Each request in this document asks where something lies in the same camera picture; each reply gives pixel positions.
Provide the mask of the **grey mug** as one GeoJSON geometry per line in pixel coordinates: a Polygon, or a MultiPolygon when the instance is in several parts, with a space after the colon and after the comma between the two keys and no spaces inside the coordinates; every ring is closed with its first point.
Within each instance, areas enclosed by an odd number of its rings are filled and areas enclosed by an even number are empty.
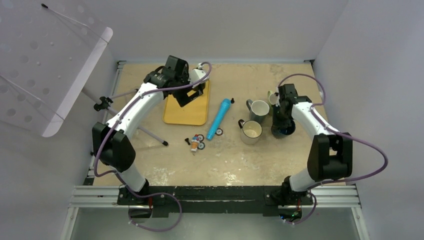
{"type": "Polygon", "coordinates": [[[249,120],[255,121],[262,124],[268,113],[270,112],[270,106],[263,100],[246,100],[246,106],[249,110],[249,120]]]}

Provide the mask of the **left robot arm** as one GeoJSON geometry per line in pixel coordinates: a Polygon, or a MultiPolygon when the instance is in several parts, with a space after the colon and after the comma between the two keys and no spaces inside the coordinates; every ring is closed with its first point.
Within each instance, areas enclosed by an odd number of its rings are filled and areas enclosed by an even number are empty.
{"type": "Polygon", "coordinates": [[[134,97],[116,115],[93,126],[94,175],[99,178],[115,174],[130,190],[132,201],[138,205],[146,203],[149,182],[136,167],[131,138],[141,121],[169,95],[180,107],[201,96],[211,71],[208,61],[190,69],[187,61],[170,55],[165,65],[148,73],[134,97]]]}

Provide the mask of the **cream mug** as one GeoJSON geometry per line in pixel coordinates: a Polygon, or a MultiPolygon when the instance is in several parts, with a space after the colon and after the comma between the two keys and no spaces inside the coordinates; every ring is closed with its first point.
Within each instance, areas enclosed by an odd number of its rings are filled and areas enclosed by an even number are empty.
{"type": "Polygon", "coordinates": [[[237,123],[241,130],[240,139],[244,144],[254,145],[259,141],[263,133],[263,128],[258,122],[240,119],[237,123]]]}

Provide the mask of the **light green mug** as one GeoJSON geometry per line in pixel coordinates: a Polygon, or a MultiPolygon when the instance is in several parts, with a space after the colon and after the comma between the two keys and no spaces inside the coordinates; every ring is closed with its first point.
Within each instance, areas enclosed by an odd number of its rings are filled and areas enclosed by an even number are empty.
{"type": "Polygon", "coordinates": [[[269,106],[269,112],[268,115],[272,115],[273,114],[273,107],[278,103],[279,101],[279,93],[269,90],[267,92],[267,103],[269,106]]]}

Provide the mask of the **dark blue mug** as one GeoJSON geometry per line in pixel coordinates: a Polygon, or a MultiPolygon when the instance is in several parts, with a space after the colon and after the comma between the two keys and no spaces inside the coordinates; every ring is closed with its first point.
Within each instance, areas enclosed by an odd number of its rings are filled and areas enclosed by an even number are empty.
{"type": "Polygon", "coordinates": [[[282,127],[282,126],[277,126],[277,125],[271,126],[271,134],[276,139],[283,139],[287,136],[290,136],[295,132],[295,130],[296,130],[295,124],[292,124],[292,125],[287,126],[287,127],[282,127]]]}

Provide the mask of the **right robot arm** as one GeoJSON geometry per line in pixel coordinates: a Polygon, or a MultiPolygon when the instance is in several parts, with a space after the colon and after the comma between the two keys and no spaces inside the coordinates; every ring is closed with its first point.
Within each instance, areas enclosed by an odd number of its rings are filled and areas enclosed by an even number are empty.
{"type": "Polygon", "coordinates": [[[285,138],[295,132],[299,123],[312,140],[306,168],[284,179],[280,190],[282,200],[292,204],[316,183],[351,176],[353,141],[329,130],[325,119],[314,112],[311,99],[298,95],[294,84],[279,86],[276,96],[272,106],[272,135],[285,138]]]}

